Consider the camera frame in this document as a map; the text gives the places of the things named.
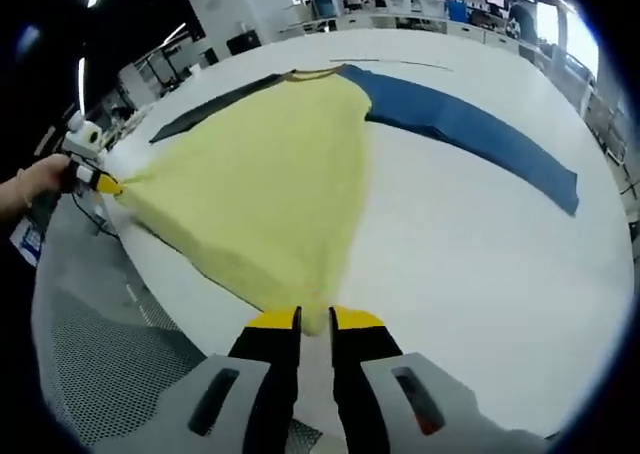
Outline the person's left hand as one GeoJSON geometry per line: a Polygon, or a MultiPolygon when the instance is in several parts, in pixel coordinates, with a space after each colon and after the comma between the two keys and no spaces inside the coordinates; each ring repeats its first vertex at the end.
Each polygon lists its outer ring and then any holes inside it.
{"type": "Polygon", "coordinates": [[[59,153],[36,161],[21,175],[25,196],[31,199],[43,192],[58,190],[69,164],[70,158],[59,153]]]}

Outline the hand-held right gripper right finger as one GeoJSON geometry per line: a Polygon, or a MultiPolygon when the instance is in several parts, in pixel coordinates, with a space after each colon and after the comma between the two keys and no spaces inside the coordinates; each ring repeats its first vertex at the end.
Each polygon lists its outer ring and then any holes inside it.
{"type": "Polygon", "coordinates": [[[384,323],[330,308],[333,397],[351,453],[544,453],[545,439],[500,427],[474,392],[419,353],[403,352],[384,323]]]}

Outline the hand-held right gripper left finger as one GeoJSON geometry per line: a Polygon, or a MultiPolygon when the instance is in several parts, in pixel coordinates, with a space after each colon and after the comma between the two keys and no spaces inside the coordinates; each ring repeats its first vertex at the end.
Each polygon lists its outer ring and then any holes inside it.
{"type": "Polygon", "coordinates": [[[97,453],[282,453],[298,396],[299,307],[250,321],[226,355],[213,354],[161,393],[152,418],[97,453]]]}

